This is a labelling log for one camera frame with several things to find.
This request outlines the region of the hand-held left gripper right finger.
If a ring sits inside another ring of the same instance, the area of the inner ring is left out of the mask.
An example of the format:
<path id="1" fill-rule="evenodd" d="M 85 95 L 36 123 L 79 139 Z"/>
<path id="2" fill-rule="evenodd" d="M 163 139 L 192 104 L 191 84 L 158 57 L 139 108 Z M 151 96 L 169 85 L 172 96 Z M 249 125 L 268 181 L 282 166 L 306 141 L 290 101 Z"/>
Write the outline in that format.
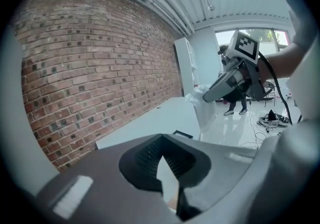
<path id="1" fill-rule="evenodd" d="M 177 135 L 162 136 L 163 195 L 177 199 L 164 221 L 247 221 L 255 188 L 243 178 L 257 152 Z"/>

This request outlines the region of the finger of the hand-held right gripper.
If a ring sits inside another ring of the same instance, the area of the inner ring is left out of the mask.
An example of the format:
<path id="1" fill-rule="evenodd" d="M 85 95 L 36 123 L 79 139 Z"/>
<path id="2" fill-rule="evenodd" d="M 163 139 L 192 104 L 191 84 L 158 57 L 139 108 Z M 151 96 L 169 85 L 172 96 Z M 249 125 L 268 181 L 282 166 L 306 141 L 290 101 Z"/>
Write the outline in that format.
<path id="1" fill-rule="evenodd" d="M 238 69 L 224 71 L 202 98 L 207 103 L 219 99 L 224 99 L 230 103 L 236 102 L 244 97 L 243 92 L 239 89 L 239 85 L 243 82 L 244 77 Z"/>

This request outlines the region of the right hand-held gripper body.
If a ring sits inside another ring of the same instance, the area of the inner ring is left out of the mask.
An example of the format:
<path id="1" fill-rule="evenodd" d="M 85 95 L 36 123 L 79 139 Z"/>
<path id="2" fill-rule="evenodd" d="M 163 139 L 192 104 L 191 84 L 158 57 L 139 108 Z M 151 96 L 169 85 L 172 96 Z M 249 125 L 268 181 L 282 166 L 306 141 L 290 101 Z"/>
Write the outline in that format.
<path id="1" fill-rule="evenodd" d="M 225 51 L 223 80 L 228 86 L 222 98 L 236 102 L 245 97 L 255 101 L 266 95 L 258 67 L 259 42 L 245 33 L 235 31 Z"/>

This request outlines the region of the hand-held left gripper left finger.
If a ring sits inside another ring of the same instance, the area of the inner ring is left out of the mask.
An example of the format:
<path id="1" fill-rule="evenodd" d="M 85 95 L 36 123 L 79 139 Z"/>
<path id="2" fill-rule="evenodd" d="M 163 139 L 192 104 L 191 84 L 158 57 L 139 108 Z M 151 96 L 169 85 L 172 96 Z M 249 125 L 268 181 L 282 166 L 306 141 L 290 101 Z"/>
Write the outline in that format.
<path id="1" fill-rule="evenodd" d="M 36 196 L 51 224 L 179 224 L 160 192 L 140 190 L 119 169 L 123 153 L 148 136 L 91 152 Z"/>

